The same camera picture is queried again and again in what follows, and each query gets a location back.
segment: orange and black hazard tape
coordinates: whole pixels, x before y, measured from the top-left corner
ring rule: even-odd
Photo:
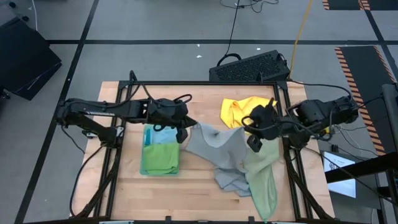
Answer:
[[[388,69],[388,66],[386,64],[386,61],[384,61],[383,56],[381,56],[381,53],[379,51],[379,49],[376,46],[373,46],[374,49],[376,50],[376,53],[379,55],[380,61],[383,63],[384,68],[386,69],[388,75],[390,76],[390,79],[392,82],[396,83],[396,80],[394,78],[394,76],[392,75],[392,73],[390,72],[390,70]]]
[[[358,0],[358,3],[361,10],[371,10],[368,0]]]
[[[349,88],[351,92],[353,93],[353,98],[355,102],[359,105],[363,104],[364,101],[361,97],[361,94],[359,93],[359,90],[355,84],[355,79],[353,75],[351,74],[351,70],[348,68],[347,61],[344,58],[343,52],[339,47],[335,48],[335,52],[338,57],[338,61],[341,65],[341,68],[343,69],[344,76],[347,79]],[[368,110],[366,109],[365,106],[362,106],[359,109],[359,113],[362,116],[362,119],[366,125],[366,129],[368,130],[369,136],[371,137],[371,140],[373,142],[374,148],[376,149],[376,152],[379,156],[385,155],[386,153],[384,152],[384,147],[381,144],[381,141],[379,139],[379,136],[377,135],[376,129],[373,126],[371,117],[369,116]]]
[[[324,9],[326,10],[330,9],[328,0],[322,0],[322,4]]]

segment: green cloth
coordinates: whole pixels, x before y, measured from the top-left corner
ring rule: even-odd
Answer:
[[[144,170],[148,174],[160,175],[178,171],[178,143],[152,144],[144,147],[143,153]]]
[[[253,202],[266,222],[274,214],[277,206],[277,192],[272,163],[279,157],[279,139],[261,140],[262,146],[258,153],[249,149],[243,160],[243,167],[248,171],[246,180],[249,183]]]

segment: aluminum frame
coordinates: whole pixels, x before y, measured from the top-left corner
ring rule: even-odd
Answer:
[[[118,92],[116,94],[116,102],[121,101],[121,96],[123,94],[123,91],[125,88],[127,88],[127,94],[126,97],[131,93],[132,90],[132,85],[129,85],[131,81],[119,81],[118,85]],[[289,98],[289,92],[287,89],[286,82],[245,82],[245,83],[240,83],[240,82],[196,82],[196,81],[133,81],[134,85],[138,84],[145,84],[145,85],[236,85],[236,86],[241,86],[241,85],[259,85],[259,86],[272,86],[274,88],[274,95],[275,95],[275,100],[280,101],[280,95],[279,95],[279,87],[282,89],[283,94],[284,94],[284,100],[285,100],[285,105],[286,108],[290,107],[290,98]],[[280,103],[277,104],[277,112],[279,116],[282,116],[282,105]],[[113,118],[112,120],[112,126],[115,126],[117,122],[117,118]],[[126,122],[122,121],[121,123],[122,127],[126,127]],[[106,213],[105,216],[99,216],[101,206],[102,206],[102,201],[103,201],[103,195],[97,202],[96,206],[94,207],[94,213],[93,217],[89,218],[71,218],[71,219],[66,219],[66,220],[54,220],[54,221],[47,221],[47,222],[35,222],[35,223],[41,223],[41,224],[56,224],[56,223],[102,223],[105,221],[111,221],[111,214],[112,214],[112,207],[113,207],[113,202],[114,202],[114,194],[116,191],[116,182],[118,178],[118,170],[119,170],[119,161],[121,157],[121,152],[122,152],[122,147],[120,146],[116,149],[116,154],[115,154],[115,159],[114,163],[117,165],[117,172],[116,175],[114,176],[113,180],[110,183],[110,188],[109,188],[109,197],[108,201],[106,202]],[[111,158],[111,152],[112,150],[115,149],[106,149],[106,153],[104,156],[104,164],[102,167],[102,173],[101,173],[101,180],[100,183],[104,182],[104,179],[107,174],[107,170],[109,168],[109,163],[110,163],[110,158]],[[284,143],[284,150],[289,150],[289,146]],[[302,164],[302,158],[300,154],[296,154],[295,156],[296,163],[297,163],[297,170],[298,170],[298,176],[301,178],[301,181],[305,183],[305,174],[304,174],[304,169],[303,169],[303,164]],[[304,199],[304,205],[305,205],[305,213],[307,217],[309,218],[303,218],[301,217],[300,214],[300,205],[299,205],[299,200],[297,197],[297,189],[296,189],[296,183],[294,180],[289,176],[289,186],[290,186],[290,193],[292,195],[292,205],[293,205],[293,211],[294,211],[294,216],[295,216],[295,222],[299,223],[339,223],[339,224],[355,224],[353,222],[343,222],[339,220],[321,220],[321,219],[314,219],[312,215],[312,209],[310,204],[308,203],[308,200],[306,198]],[[172,221],[172,217],[165,217],[165,220],[134,220],[133,223],[165,223],[165,224],[170,224],[170,223],[202,223],[203,221],[199,220],[187,220],[187,221]],[[227,223],[232,223],[232,224],[243,224],[243,223],[264,223],[264,222],[255,222],[254,217],[248,217],[248,220],[245,221],[238,221],[238,222],[221,222],[221,221],[206,221],[203,223],[217,223],[217,224],[227,224]]]

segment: gray floor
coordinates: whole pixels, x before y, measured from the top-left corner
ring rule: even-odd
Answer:
[[[19,12],[34,18],[30,1],[16,1]],[[39,32],[50,40],[78,40],[83,31],[93,0],[36,0]],[[225,0],[233,5],[234,1]],[[264,5],[261,14],[242,9],[238,12],[235,39],[294,40],[308,0],[280,0],[279,5]],[[372,12],[386,40],[397,40],[396,11]],[[228,39],[234,10],[215,0],[100,0],[88,39],[163,40],[163,39]],[[35,27],[34,20],[29,21]],[[376,40],[363,11],[326,11],[321,1],[314,1],[302,39]],[[133,69],[140,80],[207,80],[208,69],[224,55],[227,45],[85,45],[68,92],[69,97],[96,100],[101,82],[126,80]],[[334,52],[334,45],[299,45],[292,78],[304,82],[328,83],[348,87]],[[15,220],[27,183],[47,133],[50,119],[69,70],[76,45],[51,45],[63,66],[32,100],[18,96],[3,103],[0,114],[0,223]],[[278,50],[287,59],[292,45],[232,45],[230,52],[242,57]],[[398,60],[398,46],[389,46]],[[331,100],[344,93],[339,90],[306,88],[308,98]],[[358,119],[345,127],[363,126]],[[68,132],[79,145],[86,139],[78,129]],[[374,151],[364,129],[350,133],[360,147]],[[333,143],[350,153],[372,157],[361,152],[337,134]],[[320,144],[324,150],[327,144]],[[56,130],[43,171],[37,183],[25,222],[66,218],[73,181],[83,154],[59,129]],[[342,220],[370,222],[371,209],[345,203],[332,195],[336,216]],[[376,214],[373,223],[377,223]]]

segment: black box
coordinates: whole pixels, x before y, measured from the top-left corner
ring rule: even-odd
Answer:
[[[61,60],[18,17],[2,17],[0,24],[0,85],[31,100],[62,65]]]
[[[290,70],[285,58],[273,50],[209,70],[209,81],[259,82],[284,81]]]

